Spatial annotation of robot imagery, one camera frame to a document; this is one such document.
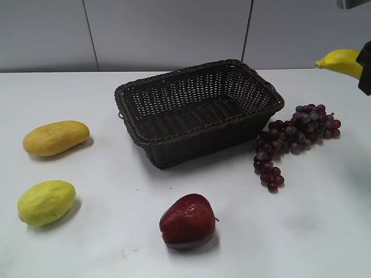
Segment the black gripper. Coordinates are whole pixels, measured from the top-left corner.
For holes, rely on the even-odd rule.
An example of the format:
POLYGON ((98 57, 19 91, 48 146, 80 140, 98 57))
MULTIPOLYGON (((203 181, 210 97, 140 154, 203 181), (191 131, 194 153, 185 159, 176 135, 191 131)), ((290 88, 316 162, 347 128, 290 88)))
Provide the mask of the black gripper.
MULTIPOLYGON (((357 6, 370 2, 370 0, 337 0, 337 7, 340 9, 352 9, 357 6)), ((359 78, 358 88, 367 96, 371 95, 371 41, 364 44, 356 61, 362 66, 361 77, 359 78)))

